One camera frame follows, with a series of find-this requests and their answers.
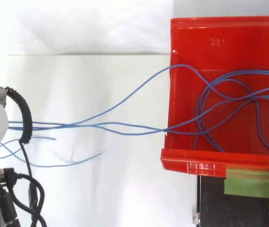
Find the cable connector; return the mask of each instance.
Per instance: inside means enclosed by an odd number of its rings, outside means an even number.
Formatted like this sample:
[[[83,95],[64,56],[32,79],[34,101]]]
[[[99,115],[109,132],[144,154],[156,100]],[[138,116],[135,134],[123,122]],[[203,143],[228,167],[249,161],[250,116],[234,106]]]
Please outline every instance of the cable connector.
[[[29,206],[34,211],[37,211],[38,208],[38,192],[36,186],[33,183],[29,184],[28,189],[28,197],[29,197]]]
[[[7,227],[21,226],[19,220],[17,219],[17,212],[10,193],[5,192],[3,195],[0,195],[0,210],[4,223]]]

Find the blue wire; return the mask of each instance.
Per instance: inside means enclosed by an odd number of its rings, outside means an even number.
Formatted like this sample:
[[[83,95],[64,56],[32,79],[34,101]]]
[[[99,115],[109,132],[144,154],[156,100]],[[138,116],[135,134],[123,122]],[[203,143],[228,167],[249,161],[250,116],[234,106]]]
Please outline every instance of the blue wire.
[[[106,114],[108,113],[109,111],[115,109],[116,107],[118,107],[119,105],[121,105],[122,103],[124,103],[127,99],[129,99],[133,94],[135,94],[139,89],[141,89],[145,84],[147,84],[151,79],[153,79],[154,77],[156,77],[157,75],[159,75],[160,73],[168,70],[168,69],[172,69],[172,68],[175,68],[175,67],[186,67],[186,68],[189,68],[191,69],[192,71],[194,71],[206,84],[207,84],[207,87],[203,90],[201,96],[199,97],[198,99],[198,102],[197,102],[197,106],[196,106],[196,117],[189,120],[189,121],[186,121],[186,122],[183,122],[181,124],[178,124],[178,125],[175,125],[175,126],[172,126],[172,127],[168,127],[166,129],[157,129],[157,128],[153,128],[153,127],[148,127],[148,126],[142,126],[142,125],[134,125],[134,124],[125,124],[125,123],[120,123],[120,122],[104,122],[104,123],[99,123],[99,124],[90,124],[90,125],[79,125],[81,123],[84,123],[84,122],[87,122],[89,120],[92,120],[96,117],[99,117],[103,114]],[[178,65],[172,65],[172,66],[169,66],[159,72],[157,72],[156,74],[154,74],[152,77],[150,77],[148,80],[146,80],[141,86],[139,86],[135,91],[133,91],[130,95],[128,95],[125,99],[123,99],[120,103],[118,103],[117,105],[113,106],[112,108],[100,113],[100,114],[97,114],[93,117],[90,117],[84,121],[81,121],[81,122],[75,122],[75,123],[70,123],[70,124],[62,124],[62,123],[48,123],[48,122],[34,122],[35,124],[45,124],[45,125],[57,125],[55,127],[34,127],[33,130],[35,131],[43,131],[43,130],[50,130],[50,129],[63,129],[63,128],[79,128],[79,127],[95,127],[95,128],[100,128],[100,129],[104,129],[104,130],[107,130],[107,131],[110,131],[110,132],[114,132],[114,133],[117,133],[117,134],[120,134],[120,135],[147,135],[147,134],[152,134],[152,133],[157,133],[157,132],[161,132],[161,131],[164,131],[164,132],[169,132],[169,133],[177,133],[177,134],[184,134],[184,135],[196,135],[196,140],[195,140],[195,143],[194,143],[194,148],[196,147],[196,144],[197,144],[197,138],[199,135],[203,135],[205,136],[205,138],[213,145],[215,146],[218,150],[224,152],[224,150],[213,140],[213,138],[209,135],[209,132],[211,130],[213,130],[214,128],[218,127],[219,125],[223,124],[224,122],[226,122],[227,120],[229,120],[236,112],[238,112],[244,105],[248,104],[249,102],[251,101],[254,101],[255,104],[256,104],[256,109],[257,109],[257,126],[258,126],[258,134],[259,134],[259,137],[260,139],[262,140],[263,144],[269,148],[269,145],[266,143],[266,141],[263,139],[263,136],[262,136],[262,133],[260,131],[260,111],[259,111],[259,106],[258,106],[258,103],[257,103],[257,99],[259,98],[263,98],[263,99],[267,99],[269,100],[269,96],[256,96],[260,93],[263,93],[263,92],[266,92],[266,91],[269,91],[269,87],[268,88],[265,88],[265,89],[262,89],[262,90],[259,90],[259,91],[256,91],[256,92],[252,92],[245,84],[241,83],[240,81],[237,81],[235,79],[228,79],[230,77],[234,77],[234,76],[238,76],[238,75],[244,75],[244,74],[260,74],[260,75],[269,75],[269,70],[239,70],[239,71],[234,71],[234,72],[230,72],[230,73],[226,73],[216,79],[214,79],[212,82],[208,82],[197,70],[195,70],[193,67],[189,66],[189,65],[185,65],[185,64],[178,64]],[[229,96],[226,96],[224,94],[222,94],[221,92],[219,92],[218,90],[215,89],[215,86],[221,82],[224,82],[224,81],[233,81],[233,82],[236,82],[236,83],[239,83],[240,85],[242,85],[243,87],[245,87],[248,91],[249,91],[249,94],[246,95],[246,96],[242,96],[242,97],[236,97],[236,98],[233,98],[233,97],[229,97]],[[219,94],[220,96],[226,98],[227,100],[226,101],[222,101],[220,103],[217,103],[215,104],[214,106],[212,106],[211,108],[209,108],[208,110],[204,111],[204,108],[205,108],[205,103],[206,103],[206,100],[207,100],[207,97],[210,93],[210,91],[213,90],[214,92],[216,92],[217,94]],[[215,125],[214,127],[210,128],[210,129],[206,129],[205,125],[204,125],[204,122],[203,122],[203,119],[202,117],[207,114],[208,112],[212,111],[213,109],[215,109],[216,107],[218,107],[219,105],[222,105],[222,104],[225,104],[225,103],[228,103],[228,102],[231,102],[231,101],[240,101],[240,100],[244,100],[244,99],[248,99],[250,98],[248,101],[246,101],[243,105],[241,105],[236,111],[234,111],[231,115],[229,115],[226,119],[224,119],[222,122],[220,122],[218,125]],[[182,125],[185,125],[185,124],[188,124],[188,123],[191,123],[191,122],[194,122],[194,121],[197,121],[197,124],[198,124],[198,130],[197,132],[179,132],[179,131],[172,131],[172,129],[175,129],[177,127],[180,127]],[[108,129],[108,128],[105,128],[105,127],[101,127],[100,125],[107,125],[107,124],[119,124],[119,125],[124,125],[124,126],[130,126],[130,127],[138,127],[138,128],[145,128],[145,129],[150,129],[150,130],[153,130],[153,131],[149,131],[149,132],[144,132],[144,133],[122,133],[122,132],[118,132],[118,131],[115,131],[115,130],[111,130],[111,129]],[[23,127],[9,127],[10,129],[12,130],[23,130]]]
[[[32,137],[32,139],[47,139],[47,140],[55,140],[55,138],[52,138],[52,137],[45,137],[45,136],[39,136],[39,137]],[[14,142],[14,141],[19,141],[19,139],[16,139],[16,140],[10,140],[8,142],[5,142],[5,143],[1,143],[0,147],[2,147],[3,145],[6,145],[8,143],[11,143],[11,142]],[[21,149],[13,152],[13,154],[16,154],[20,151]],[[0,157],[0,159],[4,159],[4,158],[7,158],[7,157],[10,157],[12,156],[13,154],[10,154],[10,155],[6,155],[6,156],[3,156],[3,157]]]
[[[47,137],[47,136],[33,136],[31,137],[32,139],[47,139],[47,140],[56,140],[55,138],[53,137]],[[8,144],[8,143],[11,143],[11,142],[14,142],[14,141],[19,141],[20,139],[15,139],[15,140],[10,140],[8,142],[5,142],[4,145]]]
[[[26,163],[25,160],[23,160],[23,159],[19,158],[18,156],[16,156],[15,152],[12,152],[8,147],[6,147],[5,144],[1,143],[1,145],[2,145],[7,151],[9,151],[9,152],[11,153],[11,155],[13,155],[15,158],[17,158],[18,160],[20,160],[20,161]],[[83,161],[79,161],[79,162],[75,162],[75,163],[71,163],[71,164],[66,164],[66,165],[41,166],[41,165],[36,165],[36,164],[32,164],[32,163],[30,163],[30,165],[31,165],[31,166],[34,166],[34,167],[40,167],[40,168],[68,167],[68,166],[74,166],[74,165],[77,165],[77,164],[80,164],[80,163],[89,161],[89,160],[91,160],[91,159],[93,159],[93,158],[95,158],[95,157],[97,157],[97,156],[100,156],[101,154],[102,154],[102,153],[99,153],[99,154],[97,154],[97,155],[95,155],[95,156],[92,156],[92,157],[90,157],[90,158],[87,158],[87,159],[85,159],[85,160],[83,160]]]

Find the tangled blue wire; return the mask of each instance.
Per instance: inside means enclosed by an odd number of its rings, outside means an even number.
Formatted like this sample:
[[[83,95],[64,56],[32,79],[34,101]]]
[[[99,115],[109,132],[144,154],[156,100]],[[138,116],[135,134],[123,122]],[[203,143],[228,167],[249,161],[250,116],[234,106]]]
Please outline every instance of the tangled blue wire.
[[[206,88],[203,90],[203,92],[201,93],[198,101],[197,101],[197,105],[196,105],[196,117],[193,119],[190,119],[186,122],[183,122],[181,124],[172,126],[172,127],[168,127],[166,129],[158,129],[158,128],[154,128],[154,127],[148,127],[148,126],[144,126],[144,125],[136,125],[136,124],[127,124],[127,123],[122,123],[122,122],[103,122],[103,123],[97,123],[97,124],[83,124],[85,122],[88,122],[94,118],[97,118],[101,115],[104,115],[110,111],[112,111],[113,109],[117,108],[118,106],[120,106],[122,103],[124,103],[126,100],[128,100],[132,95],[134,95],[138,90],[140,90],[144,85],[146,85],[150,80],[152,80],[154,77],[156,77],[157,75],[161,74],[162,72],[168,70],[168,69],[172,69],[172,68],[176,68],[176,67],[185,67],[185,68],[189,68],[191,69],[197,76],[199,76],[205,83],[206,83]],[[229,120],[232,116],[234,116],[238,111],[240,111],[245,105],[247,105],[250,102],[254,102],[256,105],[256,110],[257,110],[257,128],[258,128],[258,134],[259,137],[262,141],[262,143],[269,148],[269,144],[264,140],[261,130],[260,130],[260,110],[259,110],[259,105],[258,105],[258,99],[265,99],[265,100],[269,100],[269,95],[262,95],[262,93],[265,93],[267,91],[269,91],[269,87],[266,89],[262,89],[259,90],[257,92],[252,92],[251,89],[249,87],[247,87],[245,84],[243,84],[242,82],[233,79],[232,77],[235,76],[239,76],[239,75],[252,75],[252,74],[258,74],[258,75],[267,75],[269,76],[269,70],[239,70],[239,71],[234,71],[234,72],[230,72],[230,73],[226,73],[218,78],[216,78],[215,80],[208,82],[196,69],[194,69],[193,67],[186,65],[186,64],[177,64],[177,65],[172,65],[169,66],[167,68],[162,69],[161,71],[157,72],[156,74],[154,74],[152,77],[150,77],[148,80],[146,80],[141,86],[139,86],[135,91],[133,91],[130,95],[128,95],[125,99],[123,99],[121,102],[119,102],[118,104],[116,104],[115,106],[111,107],[110,109],[97,114],[93,117],[90,117],[86,120],[80,121],[80,122],[75,122],[75,123],[70,123],[70,124],[63,124],[63,123],[49,123],[49,122],[34,122],[34,124],[42,124],[42,125],[51,125],[48,127],[37,127],[35,126],[33,128],[34,131],[45,131],[45,130],[52,130],[52,129],[65,129],[65,128],[82,128],[82,127],[94,127],[94,128],[99,128],[99,129],[103,129],[106,131],[110,131],[113,133],[117,133],[120,135],[129,135],[129,136],[138,136],[138,135],[147,135],[147,134],[153,134],[153,133],[158,133],[158,132],[169,132],[169,133],[176,133],[176,134],[182,134],[182,135],[196,135],[196,139],[195,139],[195,143],[194,143],[194,147],[193,149],[195,149],[196,145],[197,145],[197,140],[198,137],[200,135],[203,135],[210,144],[212,144],[216,149],[218,149],[221,152],[225,152],[216,142],[215,140],[210,136],[209,132],[217,127],[219,127],[220,125],[224,124],[227,120]],[[240,84],[241,86],[243,86],[248,92],[248,95],[242,96],[242,97],[229,97],[226,96],[224,94],[222,94],[221,92],[219,92],[215,87],[223,82],[227,82],[227,81],[232,81],[235,82],[237,84]],[[207,98],[209,96],[209,93],[211,91],[216,92],[218,95],[220,95],[221,97],[225,98],[226,100],[215,104],[214,106],[212,106],[211,108],[205,110],[205,104],[207,101]],[[240,101],[240,100],[245,100],[245,102],[243,104],[241,104],[234,112],[232,112],[228,117],[226,117],[225,119],[223,119],[220,123],[218,123],[217,125],[213,126],[212,128],[207,129],[205,127],[205,124],[203,122],[203,116],[211,111],[213,111],[215,108],[217,108],[220,105],[224,105],[226,103],[229,102],[234,102],[234,101]],[[174,131],[174,129],[192,123],[196,121],[197,125],[198,125],[198,131],[197,132],[180,132],[180,131]],[[16,124],[16,123],[22,123],[22,122],[9,122],[11,124]],[[143,129],[148,129],[150,131],[148,132],[142,132],[142,133],[123,133],[123,132],[119,132],[119,131],[115,131],[109,128],[105,128],[103,127],[104,125],[113,125],[113,124],[118,124],[118,125],[124,125],[124,126],[129,126],[129,127],[136,127],[136,128],[143,128]],[[23,130],[23,127],[18,127],[18,126],[10,126],[9,129],[11,130]]]

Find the white table surface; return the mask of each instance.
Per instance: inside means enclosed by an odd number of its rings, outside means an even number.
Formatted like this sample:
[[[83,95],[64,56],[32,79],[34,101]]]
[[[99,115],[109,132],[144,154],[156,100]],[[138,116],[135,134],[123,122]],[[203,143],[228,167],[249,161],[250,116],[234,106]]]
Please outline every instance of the white table surface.
[[[0,86],[16,89],[27,100],[35,121],[70,123],[114,106],[169,63],[169,55],[2,56]],[[165,128],[169,84],[167,71],[91,123],[116,121]],[[10,120],[21,120],[12,101],[6,110]],[[57,139],[32,139],[26,149],[35,164],[69,164],[102,153],[77,166],[32,168],[46,193],[42,215],[49,227],[193,226],[196,177],[163,169],[160,156],[164,133],[121,136],[81,128],[34,135]],[[20,132],[8,131],[4,142],[19,137]],[[18,149],[18,143],[9,144],[9,148]],[[7,154],[0,149],[0,156]],[[14,157],[0,160],[3,167],[27,173],[26,165]],[[15,192],[28,205],[27,185],[18,181]],[[21,226],[29,226],[30,215],[18,207],[17,212]]]

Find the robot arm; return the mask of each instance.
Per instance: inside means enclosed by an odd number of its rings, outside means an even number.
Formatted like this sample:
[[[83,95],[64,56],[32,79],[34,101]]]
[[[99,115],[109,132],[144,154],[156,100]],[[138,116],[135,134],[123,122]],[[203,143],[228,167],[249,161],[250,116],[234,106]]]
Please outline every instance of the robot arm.
[[[27,103],[25,100],[20,96],[16,91],[10,88],[2,88],[0,87],[0,142],[3,140],[8,127],[8,117],[5,111],[5,105],[6,105],[6,96],[7,92],[9,93],[9,96],[17,102],[19,105],[23,119],[26,119],[26,124],[24,124],[24,130],[22,138],[20,139],[20,145],[24,152],[24,155],[26,155],[26,152],[23,147],[23,143],[29,143],[29,140],[31,138],[32,134],[32,120],[31,120],[31,114],[30,110],[28,108]],[[29,162],[27,162],[28,170],[30,171]],[[30,181],[30,204],[31,208],[26,207],[25,205],[21,204],[16,196],[13,193],[13,185],[17,182],[17,179],[25,178]],[[39,220],[43,227],[46,226],[46,223],[42,216],[40,215],[43,201],[44,201],[44,190],[41,186],[41,184],[36,181],[31,174],[29,175],[23,175],[23,174],[16,174],[14,172],[13,168],[7,168],[7,169],[1,169],[0,170],[0,183],[6,183],[6,187],[9,190],[9,192],[6,192],[6,190],[2,187],[0,184],[0,227],[20,227],[19,220],[17,219],[17,213],[14,207],[14,203],[16,203],[18,206],[26,210],[27,212],[32,214],[32,227],[36,226],[37,220]],[[38,186],[41,194],[40,202],[38,206],[37,205],[37,193],[36,193],[36,186]]]

